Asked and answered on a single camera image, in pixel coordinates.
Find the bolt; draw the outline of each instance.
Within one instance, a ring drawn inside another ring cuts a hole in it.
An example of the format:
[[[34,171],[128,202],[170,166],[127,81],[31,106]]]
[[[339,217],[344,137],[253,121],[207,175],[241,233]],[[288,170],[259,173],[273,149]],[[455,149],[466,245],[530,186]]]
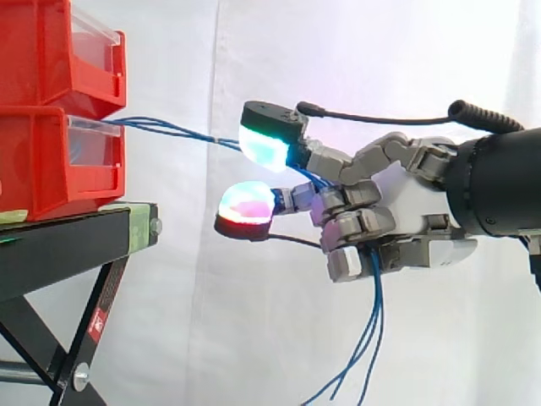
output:
[[[77,365],[74,372],[74,389],[77,392],[83,392],[90,382],[90,367],[83,362]]]
[[[153,218],[150,220],[150,233],[152,235],[158,236],[163,230],[163,224],[159,218]]]

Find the stacked plastic bins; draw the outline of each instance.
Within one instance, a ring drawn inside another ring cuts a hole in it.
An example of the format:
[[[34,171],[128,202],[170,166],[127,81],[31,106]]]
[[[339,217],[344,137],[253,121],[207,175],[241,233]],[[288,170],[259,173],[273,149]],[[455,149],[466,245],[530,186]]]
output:
[[[97,210],[124,194],[124,35],[69,0],[0,0],[0,223]]]

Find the bundle of blue wires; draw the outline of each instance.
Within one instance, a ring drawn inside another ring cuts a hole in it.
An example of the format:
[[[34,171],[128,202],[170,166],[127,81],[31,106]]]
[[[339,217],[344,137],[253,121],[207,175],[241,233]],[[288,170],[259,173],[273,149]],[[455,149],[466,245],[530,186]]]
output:
[[[169,123],[165,120],[160,120],[159,118],[145,117],[145,116],[133,116],[126,118],[118,118],[114,120],[104,120],[104,123],[124,125],[126,127],[133,127],[135,129],[142,129],[144,131],[149,131],[151,133],[171,135],[175,137],[189,138],[192,140],[205,141],[210,143],[215,143],[220,146],[224,146],[234,151],[241,151],[238,146],[238,141],[230,138],[214,138],[209,135],[201,134],[191,129],[186,129],[184,127],[179,127],[176,124]],[[323,189],[327,186],[331,186],[332,183],[328,180],[319,178],[318,176],[305,171],[300,168],[295,168],[295,170],[301,173],[305,178],[314,184],[317,189]]]
[[[188,138],[192,140],[201,140],[205,142],[218,144],[220,146],[224,146],[234,151],[241,151],[240,147],[238,146],[237,140],[228,139],[228,138],[216,139],[214,137],[210,137],[209,135],[201,134],[191,129],[179,127],[173,123],[169,123],[165,120],[160,120],[158,118],[134,116],[134,117],[119,118],[115,120],[107,120],[107,121],[104,120],[104,123],[124,125],[127,127],[133,127],[133,128],[141,129],[144,131],[149,131],[151,133],[171,135],[175,137]],[[325,187],[332,186],[332,183],[329,182],[328,180],[322,179],[309,171],[306,171],[300,168],[294,168],[294,169],[297,172],[301,173],[304,177],[306,177],[310,182],[312,182],[314,186],[316,187],[316,189],[323,189]],[[344,368],[342,372],[340,372],[338,375],[332,378],[326,385],[324,385],[320,389],[320,391],[317,392],[313,397],[311,397],[309,400],[304,402],[303,405],[311,404],[313,401],[319,398],[329,387],[331,387],[334,383],[337,382],[336,387],[333,393],[331,394],[331,400],[334,400],[335,396],[340,390],[340,387],[342,386],[344,379],[346,378],[347,373],[363,357],[364,353],[366,353],[369,345],[371,344],[374,338],[375,329],[379,322],[380,329],[378,332],[377,343],[375,345],[375,350],[374,350],[374,354],[372,355],[372,359],[370,360],[369,368],[368,368],[368,371],[364,380],[364,384],[363,384],[363,390],[361,392],[361,396],[358,401],[358,406],[360,406],[363,403],[364,398],[366,397],[370,377],[372,376],[372,371],[374,369],[375,361],[378,357],[378,352],[380,351],[381,341],[383,338],[384,318],[385,318],[384,309],[383,309],[383,289],[381,287],[380,261],[379,261],[377,253],[374,250],[371,251],[370,255],[371,255],[373,268],[374,268],[374,306],[372,308],[372,313],[370,315],[369,322],[364,328],[363,334],[361,335],[361,338],[358,340],[358,344],[355,347],[353,354],[349,362],[347,363],[346,368]]]
[[[381,286],[380,260],[377,253],[374,250],[371,251],[370,256],[372,259],[372,266],[374,269],[374,306],[372,307],[372,313],[370,315],[369,322],[364,328],[361,338],[358,340],[357,346],[353,350],[353,354],[350,360],[348,361],[346,368],[344,368],[342,372],[340,372],[338,375],[332,378],[326,385],[324,385],[313,397],[311,397],[306,402],[302,403],[302,405],[311,404],[317,398],[319,398],[327,389],[329,389],[329,387],[331,387],[333,384],[337,382],[336,387],[333,393],[331,394],[331,400],[334,400],[336,394],[338,393],[338,391],[340,390],[340,387],[342,386],[344,379],[346,378],[347,373],[363,357],[364,353],[366,352],[370,343],[372,342],[375,329],[379,321],[380,329],[378,331],[377,342],[375,344],[374,353],[372,355],[372,359],[370,360],[369,368],[366,373],[366,377],[364,379],[363,390],[361,392],[357,405],[360,406],[364,402],[364,398],[366,397],[366,393],[369,387],[370,377],[372,376],[372,371],[374,370],[375,361],[378,357],[378,353],[380,352],[381,341],[383,339],[384,324],[385,324],[385,312],[383,309],[383,288]]]

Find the glowing fingertip sensor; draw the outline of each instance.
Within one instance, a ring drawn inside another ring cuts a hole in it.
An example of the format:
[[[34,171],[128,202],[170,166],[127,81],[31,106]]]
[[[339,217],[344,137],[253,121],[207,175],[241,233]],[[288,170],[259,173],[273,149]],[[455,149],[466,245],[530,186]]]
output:
[[[289,145],[276,138],[256,133],[241,126],[238,143],[243,154],[252,162],[279,173],[286,169]]]
[[[266,239],[275,209],[271,188],[259,181],[243,182],[222,196],[215,230],[233,239]]]
[[[263,101],[244,103],[238,143],[244,155],[272,172],[298,164],[295,150],[308,123],[291,109]]]

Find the green tape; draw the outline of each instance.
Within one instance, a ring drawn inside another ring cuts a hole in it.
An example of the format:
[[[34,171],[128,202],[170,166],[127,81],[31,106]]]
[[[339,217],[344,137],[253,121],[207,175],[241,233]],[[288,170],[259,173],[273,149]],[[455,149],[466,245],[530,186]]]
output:
[[[18,239],[0,239],[0,244],[11,243],[12,241],[17,241]]]
[[[28,217],[28,210],[3,211],[0,213],[0,224],[12,224],[14,222],[25,222]]]
[[[129,254],[140,251],[150,243],[150,205],[128,203],[103,206],[100,211],[129,209]]]

